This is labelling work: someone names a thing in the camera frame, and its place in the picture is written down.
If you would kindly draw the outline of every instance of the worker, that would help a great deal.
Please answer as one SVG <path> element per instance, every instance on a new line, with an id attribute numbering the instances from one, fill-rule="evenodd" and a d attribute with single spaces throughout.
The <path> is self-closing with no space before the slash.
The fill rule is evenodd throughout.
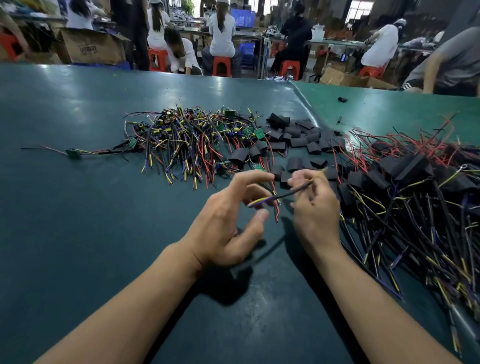
<path id="1" fill-rule="evenodd" d="M 173 73 L 202 75 L 191 41 L 183 38 L 176 29 L 166 28 L 165 42 Z"/>
<path id="2" fill-rule="evenodd" d="M 241 263 L 262 238 L 267 209 L 258 209 L 241 234 L 237 217 L 242 202 L 271 196 L 257 183 L 274 178 L 261 170 L 237 173 L 207 200 L 183 238 L 36 364 L 142 363 L 206 267 Z M 313 184 L 292 203 L 295 232 L 370 363 L 461 364 L 347 255 L 338 231 L 340 203 L 325 176 L 299 170 L 288 184 L 296 188 L 308 180 Z"/>
<path id="3" fill-rule="evenodd" d="M 372 47 L 363 54 L 360 63 L 355 67 L 356 70 L 368 67 L 384 67 L 395 55 L 398 43 L 403 35 L 403 28 L 407 25 L 405 19 L 398 19 L 393 24 L 387 24 L 376 31 L 370 38 L 364 42 L 367 47 L 373 43 Z"/>
<path id="4" fill-rule="evenodd" d="M 400 90 L 480 97 L 480 27 L 443 43 L 410 73 Z"/>
<path id="5" fill-rule="evenodd" d="M 166 27 L 174 28 L 174 26 L 168 14 L 163 10 L 162 0 L 150 0 L 150 6 L 151 8 L 147 11 L 150 26 L 147 38 L 148 46 L 152 49 L 168 49 L 164 30 Z"/>
<path id="6" fill-rule="evenodd" d="M 133 47 L 136 49 L 136 63 L 140 71 L 150 69 L 147 36 L 150 25 L 147 17 L 147 0 L 110 0 L 112 21 L 117 31 L 130 41 L 124 43 L 125 58 L 133 69 Z"/>
<path id="7" fill-rule="evenodd" d="M 0 33 L 7 34 L 5 30 L 8 30 L 17 38 L 18 43 L 22 47 L 21 50 L 18 50 L 18 53 L 21 53 L 21 51 L 23 51 L 25 55 L 28 56 L 31 53 L 31 49 L 22 31 L 18 27 L 17 23 L 12 19 L 12 17 L 8 15 L 5 10 L 0 6 Z"/>
<path id="8" fill-rule="evenodd" d="M 297 2 L 294 11 L 295 15 L 288 18 L 280 30 L 280 33 L 287 37 L 287 48 L 277 52 L 270 72 L 278 73 L 283 61 L 298 61 L 300 62 L 299 80 L 301 80 L 309 54 L 305 42 L 312 38 L 312 25 L 303 16 L 305 5 Z"/>
<path id="9" fill-rule="evenodd" d="M 67 10 L 67 28 L 93 30 L 93 14 L 107 15 L 102 9 L 96 7 L 88 0 L 67 0 Z"/>
<path id="10" fill-rule="evenodd" d="M 218 0 L 216 13 L 212 14 L 207 22 L 213 39 L 211 46 L 202 50 L 202 69 L 206 76 L 213 73 L 214 57 L 230 57 L 232 77 L 241 76 L 241 52 L 235 49 L 232 42 L 235 35 L 235 18 L 227 11 L 228 0 Z"/>

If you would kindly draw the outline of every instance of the green table surface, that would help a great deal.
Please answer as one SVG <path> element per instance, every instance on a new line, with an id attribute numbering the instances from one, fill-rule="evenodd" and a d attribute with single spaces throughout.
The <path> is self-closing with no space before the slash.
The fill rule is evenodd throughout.
<path id="1" fill-rule="evenodd" d="M 338 103 L 338 96 L 349 102 Z M 168 186 L 156 173 L 140 174 L 141 155 L 130 155 L 130 162 L 118 156 L 74 161 L 20 147 L 113 146 L 123 138 L 125 112 L 176 104 L 250 107 L 316 122 L 320 114 L 328 124 L 343 115 L 364 130 L 376 125 L 375 132 L 388 132 L 392 124 L 408 132 L 424 118 L 425 128 L 435 127 L 442 119 L 432 114 L 458 109 L 457 124 L 479 115 L 473 100 L 410 98 L 409 105 L 406 97 L 290 82 L 0 64 L 0 362 L 31 363 L 55 344 L 181 238 L 215 191 L 203 185 L 192 191 L 190 183 L 179 181 Z M 431 100 L 430 108 L 424 100 Z M 241 208 L 239 227 L 251 213 Z M 216 268 L 198 281 L 148 361 L 366 362 L 285 207 L 278 225 L 272 218 L 266 222 L 264 243 L 253 255 L 257 263 L 251 269 L 232 274 Z M 405 295 L 400 304 L 452 350 L 435 295 L 401 269 L 398 278 Z M 476 346 L 463 343 L 465 363 L 477 363 Z"/>

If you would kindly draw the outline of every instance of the person in white shirt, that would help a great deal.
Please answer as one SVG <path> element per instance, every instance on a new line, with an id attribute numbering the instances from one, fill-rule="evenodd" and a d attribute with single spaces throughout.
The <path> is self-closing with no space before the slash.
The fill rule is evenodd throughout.
<path id="1" fill-rule="evenodd" d="M 88 0 L 67 0 L 67 9 L 67 28 L 93 30 L 93 14 L 106 16 L 102 9 Z"/>
<path id="2" fill-rule="evenodd" d="M 165 29 L 165 42 L 169 48 L 170 70 L 172 73 L 202 75 L 193 44 L 171 28 Z"/>
<path id="3" fill-rule="evenodd" d="M 361 59 L 361 66 L 383 67 L 395 55 L 398 42 L 403 35 L 403 28 L 407 25 L 405 19 L 398 19 L 393 24 L 387 24 L 375 32 L 365 41 L 365 45 L 372 42 L 372 47 L 365 52 Z"/>
<path id="4" fill-rule="evenodd" d="M 227 13 L 228 0 L 218 0 L 216 13 L 207 22 L 210 34 L 213 35 L 212 45 L 202 50 L 202 69 L 204 74 L 213 73 L 214 57 L 230 57 L 232 77 L 241 76 L 241 52 L 235 49 L 232 37 L 235 35 L 235 19 Z"/>
<path id="5" fill-rule="evenodd" d="M 164 32 L 166 27 L 174 28 L 170 22 L 170 17 L 163 10 L 162 0 L 150 0 L 151 8 L 147 11 L 148 23 L 148 46 L 152 49 L 168 49 L 165 42 Z"/>

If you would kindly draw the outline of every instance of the open cardboard box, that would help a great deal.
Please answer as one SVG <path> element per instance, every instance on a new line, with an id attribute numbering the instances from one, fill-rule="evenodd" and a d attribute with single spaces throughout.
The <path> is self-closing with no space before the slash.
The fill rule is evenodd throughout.
<path id="1" fill-rule="evenodd" d="M 121 35 L 113 35 L 90 29 L 60 30 L 56 51 L 63 63 L 101 63 L 117 65 L 125 61 L 124 41 Z"/>
<path id="2" fill-rule="evenodd" d="M 368 76 L 360 77 L 351 74 L 343 73 L 334 68 L 328 67 L 325 70 L 320 83 L 325 85 L 335 86 L 349 86 L 349 87 L 363 87 L 376 88 L 379 90 L 397 90 L 398 87 L 393 86 L 385 81 L 377 80 Z"/>

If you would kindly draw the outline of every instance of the window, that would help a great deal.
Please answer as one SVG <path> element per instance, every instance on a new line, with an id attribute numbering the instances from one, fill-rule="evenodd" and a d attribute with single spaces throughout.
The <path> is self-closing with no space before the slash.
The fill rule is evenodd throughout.
<path id="1" fill-rule="evenodd" d="M 353 0 L 348 10 L 345 24 L 352 19 L 360 19 L 362 15 L 369 15 L 372 11 L 373 1 L 357 1 Z"/>

